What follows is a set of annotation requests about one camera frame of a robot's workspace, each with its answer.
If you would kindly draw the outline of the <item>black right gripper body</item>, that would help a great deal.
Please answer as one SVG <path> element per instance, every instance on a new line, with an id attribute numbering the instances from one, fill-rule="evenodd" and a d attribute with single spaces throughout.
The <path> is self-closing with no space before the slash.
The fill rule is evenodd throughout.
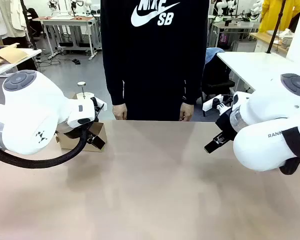
<path id="1" fill-rule="evenodd" d="M 219 118 L 215 122 L 215 124 L 221 130 L 221 133 L 218 136 L 227 141 L 233 141 L 237 135 L 237 132 L 234 130 L 230 122 L 231 113 L 232 109 L 226 110 L 219 116 Z"/>

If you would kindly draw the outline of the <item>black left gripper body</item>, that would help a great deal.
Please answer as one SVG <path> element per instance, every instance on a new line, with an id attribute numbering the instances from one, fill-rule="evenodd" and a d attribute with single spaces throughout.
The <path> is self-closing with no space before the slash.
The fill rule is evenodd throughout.
<path id="1" fill-rule="evenodd" d="M 95 127 L 97 126 L 96 121 L 89 122 L 86 127 L 87 140 L 95 140 L 98 136 L 97 130 Z"/>

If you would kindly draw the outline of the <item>person's right hand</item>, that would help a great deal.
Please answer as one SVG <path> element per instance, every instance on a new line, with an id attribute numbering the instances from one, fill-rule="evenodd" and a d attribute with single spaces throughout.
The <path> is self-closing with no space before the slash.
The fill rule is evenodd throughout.
<path id="1" fill-rule="evenodd" d="M 126 120 L 127 112 L 128 110 L 125 103 L 112 106 L 112 113 L 116 120 Z"/>

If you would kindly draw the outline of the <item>person's left hand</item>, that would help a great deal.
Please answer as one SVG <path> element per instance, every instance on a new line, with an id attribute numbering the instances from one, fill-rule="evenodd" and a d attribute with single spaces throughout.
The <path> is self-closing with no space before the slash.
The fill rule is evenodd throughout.
<path id="1" fill-rule="evenodd" d="M 179 112 L 179 121 L 189 122 L 194 114 L 194 105 L 182 103 Z"/>

